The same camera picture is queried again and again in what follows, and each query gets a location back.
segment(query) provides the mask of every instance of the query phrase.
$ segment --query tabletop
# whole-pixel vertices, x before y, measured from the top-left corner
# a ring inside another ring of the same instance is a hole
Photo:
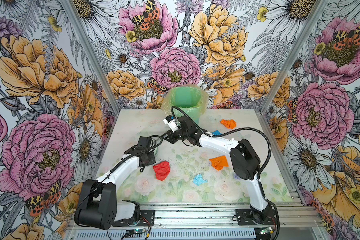
[[[124,151],[137,144],[140,136],[162,135],[169,130],[163,123],[166,117],[162,110],[121,110],[109,138],[96,177],[103,175],[115,166]],[[236,121],[238,127],[254,127],[262,130],[258,117],[251,109],[207,109],[200,117],[200,127],[210,132],[221,133],[231,129],[220,123],[221,119]],[[263,164],[267,156],[265,139],[253,131],[240,131],[226,136],[240,141],[247,139]],[[168,161],[170,173],[163,181],[156,179],[152,166],[144,172],[134,171],[117,190],[117,200],[136,202],[249,202],[248,192],[243,179],[233,171],[230,157],[228,167],[217,171],[209,159],[222,154],[198,146],[189,147],[181,141],[170,144],[167,141],[155,150],[156,164]],[[264,192],[273,202],[291,202],[292,198],[272,155],[261,174]]]

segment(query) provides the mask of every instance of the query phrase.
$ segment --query red crumpled paper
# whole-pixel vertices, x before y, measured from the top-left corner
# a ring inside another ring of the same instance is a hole
[[[223,124],[225,127],[230,128],[230,129],[234,129],[236,127],[236,122],[234,120],[221,120],[220,121],[221,124]]]
[[[169,168],[169,162],[163,161],[154,165],[154,171],[156,173],[156,179],[163,181],[171,171]]]
[[[209,161],[211,161],[212,167],[214,167],[217,171],[220,171],[223,169],[223,167],[228,167],[228,162],[225,155],[211,158]]]

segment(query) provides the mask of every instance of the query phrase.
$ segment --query orange crumpled paper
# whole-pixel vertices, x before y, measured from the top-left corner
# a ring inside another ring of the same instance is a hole
[[[230,129],[234,129],[236,127],[236,122],[234,120],[221,120],[220,121],[221,124],[223,124],[225,127],[230,128]]]
[[[211,158],[209,161],[212,163],[212,167],[214,167],[217,171],[223,169],[223,167],[228,167],[227,158],[224,156]]]

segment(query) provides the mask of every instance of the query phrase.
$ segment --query orange flower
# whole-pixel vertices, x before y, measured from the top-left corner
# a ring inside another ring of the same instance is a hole
[[[256,99],[261,98],[262,96],[268,94],[269,89],[273,85],[276,80],[276,76],[278,71],[273,72],[271,74],[266,73],[264,75],[260,75],[258,78],[255,78],[254,81],[256,84],[252,84],[248,87],[248,97],[255,97]],[[287,99],[289,98],[289,85],[291,84],[291,78],[286,77],[284,79],[283,84],[278,89],[276,96],[273,98],[273,102],[276,104],[278,108],[281,108],[284,104],[287,103]]]
[[[271,119],[269,127],[272,130],[273,136],[275,137],[279,148],[283,151],[288,141],[287,120],[282,119],[281,117],[274,117]]]
[[[73,126],[87,127],[89,122],[95,125],[95,130],[102,136],[103,116],[100,101],[95,97],[97,93],[91,89],[89,84],[85,84],[85,88],[80,90],[80,97],[72,98],[67,109],[69,124]]]
[[[108,80],[116,99],[118,99],[119,96],[122,96],[132,100],[132,98],[140,97],[145,94],[144,81],[135,77],[133,73],[128,71],[110,71],[106,75],[106,79]],[[104,89],[102,89],[101,94],[104,98],[108,99]]]
[[[46,80],[44,53],[47,45],[40,39],[32,43],[22,36],[2,38],[2,46],[10,52],[12,58],[0,57],[0,77],[9,88],[10,96],[32,96],[29,104],[36,103],[43,95],[50,96],[63,108],[69,99],[79,93],[77,73],[73,69],[63,50],[54,47],[54,58],[49,79]]]
[[[334,164],[327,169],[335,180],[335,185],[312,192],[323,207],[331,214],[343,219],[355,215],[353,225],[360,227],[360,151],[354,147],[337,146],[334,152]]]
[[[65,236],[65,230],[71,221],[71,217],[75,214],[82,186],[82,182],[73,185],[73,187],[68,191],[66,197],[58,204],[58,209],[61,213],[56,215],[55,219],[62,223],[56,231],[61,234],[62,238]]]
[[[23,223],[2,240],[43,240],[43,232],[44,227],[38,226],[37,223],[33,224],[32,227],[28,223]]]
[[[197,41],[193,45],[205,46],[206,63],[230,66],[236,61],[235,58],[243,55],[248,32],[245,32],[244,26],[239,29],[237,17],[228,14],[226,8],[212,4],[209,16],[203,12],[195,16],[189,34]],[[235,32],[230,36],[222,36],[234,26],[237,28]]]
[[[240,90],[240,80],[244,69],[228,68],[222,65],[209,67],[202,74],[205,78],[214,80],[210,89],[216,89],[216,96],[213,96],[213,104],[223,103],[233,96],[233,92]]]
[[[161,109],[161,104],[163,103],[164,98],[162,96],[157,96],[156,98],[151,98],[152,102],[147,102],[146,109]]]

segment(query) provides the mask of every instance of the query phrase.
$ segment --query green trash bin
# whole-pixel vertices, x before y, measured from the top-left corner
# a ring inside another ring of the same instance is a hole
[[[167,93],[161,109],[164,110],[166,115],[172,115],[171,107],[179,107],[198,124],[200,116],[205,112],[208,98],[208,93],[197,85],[189,84],[175,87]],[[173,112],[177,117],[183,115],[176,109]]]

